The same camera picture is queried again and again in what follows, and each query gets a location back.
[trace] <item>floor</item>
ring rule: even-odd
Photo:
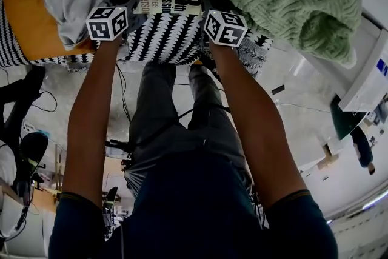
[[[320,144],[335,134],[329,111],[329,103],[333,98],[328,83],[325,79],[303,58],[297,51],[283,42],[275,42],[267,54],[268,60],[257,77],[257,81],[269,93],[284,84],[284,91],[277,95],[271,95],[284,121],[287,138],[290,145],[299,146],[306,137],[313,136]],[[133,115],[136,109],[136,97],[139,90],[141,72],[144,63],[127,62],[119,64],[127,83],[125,98]],[[68,72],[64,67],[48,65],[47,76],[42,89],[52,92],[58,107],[55,112],[44,112],[32,107],[26,117],[26,125],[29,130],[39,129],[44,131],[51,143],[45,154],[44,162],[48,169],[54,169],[55,153],[60,154],[62,161],[65,157],[67,145],[67,121],[77,92],[85,78],[86,72]],[[7,69],[10,82],[25,76],[24,67]],[[188,66],[178,66],[176,83],[188,84]],[[0,71],[0,86],[7,83],[7,76]],[[177,85],[174,87],[173,100],[178,111],[182,114],[193,106],[193,98],[189,86]],[[43,94],[35,104],[47,110],[55,107],[53,98],[47,93]],[[191,115],[181,120],[186,126]],[[113,81],[112,103],[110,109],[108,139],[128,140],[129,122],[125,117],[121,101],[121,85],[116,73]],[[110,160],[104,174],[103,187],[109,189],[119,186],[119,195],[130,198],[125,182],[120,172],[119,160]]]

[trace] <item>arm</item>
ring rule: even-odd
[[[278,109],[249,75],[230,47],[210,43],[229,108],[255,182],[268,209],[281,198],[306,189],[287,144]]]
[[[102,208],[110,97],[121,36],[104,41],[95,54],[69,117],[64,192],[80,195]]]

